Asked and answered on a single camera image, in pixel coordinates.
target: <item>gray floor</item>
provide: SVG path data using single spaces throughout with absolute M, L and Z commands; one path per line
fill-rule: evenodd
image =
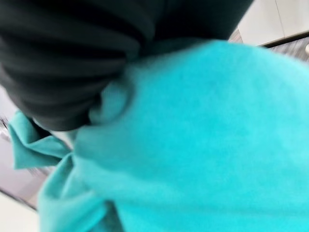
M 242 38 L 238 29 L 235 30 L 234 33 L 231 35 L 230 41 L 235 43 L 242 43 Z M 279 45 L 270 49 L 276 53 L 291 56 L 296 59 L 305 61 L 309 64 L 309 55 L 305 51 L 306 46 L 308 44 L 309 44 L 309 37 L 294 42 L 286 43 L 283 45 Z

